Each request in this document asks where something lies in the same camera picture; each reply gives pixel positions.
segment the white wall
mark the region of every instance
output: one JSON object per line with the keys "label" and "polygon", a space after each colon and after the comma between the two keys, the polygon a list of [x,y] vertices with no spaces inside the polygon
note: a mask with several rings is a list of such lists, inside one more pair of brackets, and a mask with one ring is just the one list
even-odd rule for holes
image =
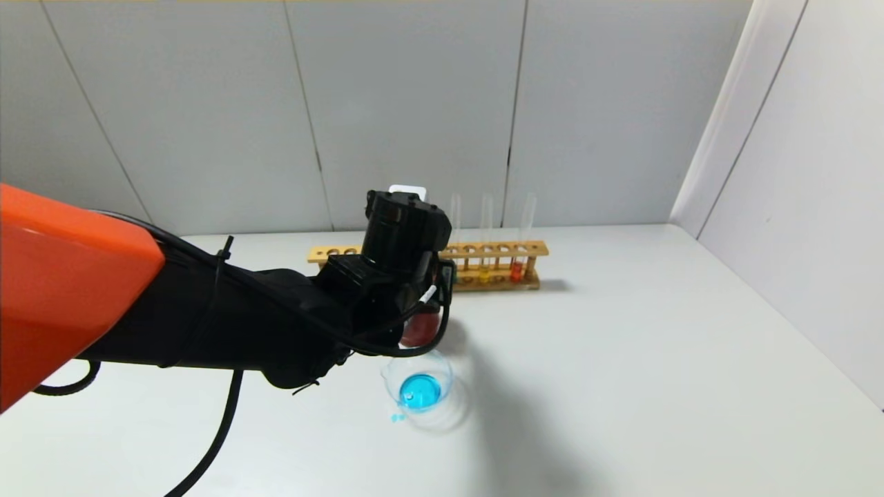
{"label": "white wall", "polygon": [[810,0],[700,241],[884,407],[882,27]]}
{"label": "white wall", "polygon": [[391,182],[664,221],[749,4],[0,2],[3,179],[177,233],[358,228]]}
{"label": "white wall", "polygon": [[149,219],[37,2],[0,2],[0,180]]}
{"label": "white wall", "polygon": [[736,164],[807,0],[755,0],[669,221],[698,237]]}
{"label": "white wall", "polygon": [[750,6],[530,1],[507,224],[667,221]]}
{"label": "white wall", "polygon": [[488,192],[500,222],[525,0],[288,8],[335,228],[393,183],[460,193],[465,226]]}

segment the blue liquid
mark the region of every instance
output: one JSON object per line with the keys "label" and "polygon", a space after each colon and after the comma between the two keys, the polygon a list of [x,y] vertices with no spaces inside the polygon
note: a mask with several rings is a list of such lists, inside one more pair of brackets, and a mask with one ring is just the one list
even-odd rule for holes
{"label": "blue liquid", "polygon": [[442,394],[439,382],[429,374],[409,376],[399,389],[399,400],[409,409],[427,409],[436,405]]}

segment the red liquid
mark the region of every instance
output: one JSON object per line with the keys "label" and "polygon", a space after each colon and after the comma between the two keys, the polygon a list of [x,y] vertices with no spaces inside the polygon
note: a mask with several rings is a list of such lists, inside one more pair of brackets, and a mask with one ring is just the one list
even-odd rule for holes
{"label": "red liquid", "polygon": [[430,343],[439,329],[439,314],[415,314],[405,325],[400,343],[405,347],[420,347]]}
{"label": "red liquid", "polygon": [[522,263],[519,261],[513,261],[513,265],[510,266],[509,269],[509,280],[513,283],[519,283],[522,281]]}

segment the white cable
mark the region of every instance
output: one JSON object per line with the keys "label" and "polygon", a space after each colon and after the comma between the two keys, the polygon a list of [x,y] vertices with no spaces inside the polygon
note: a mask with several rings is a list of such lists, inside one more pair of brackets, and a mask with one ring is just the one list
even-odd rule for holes
{"label": "white cable", "polygon": [[423,303],[427,303],[430,300],[430,298],[433,296],[433,294],[435,294],[435,293],[436,293],[436,285],[430,285],[430,287],[427,288],[427,292],[425,294],[423,294],[423,297],[421,297],[418,300]]}

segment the black robot arm segment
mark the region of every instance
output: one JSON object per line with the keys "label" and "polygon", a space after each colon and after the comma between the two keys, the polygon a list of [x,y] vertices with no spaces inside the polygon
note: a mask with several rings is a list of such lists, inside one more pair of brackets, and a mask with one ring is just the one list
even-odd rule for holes
{"label": "black robot arm segment", "polygon": [[[148,229],[166,263],[79,358],[259,370],[274,386],[294,388],[321,378],[354,351],[416,356],[445,333],[455,266],[438,252],[451,224],[417,195],[369,192],[362,253],[329,256],[315,277],[289,269],[248,271],[226,263],[235,250],[230,240],[213,256],[155,226],[106,214]],[[409,317],[440,308],[431,343],[399,347]]]}

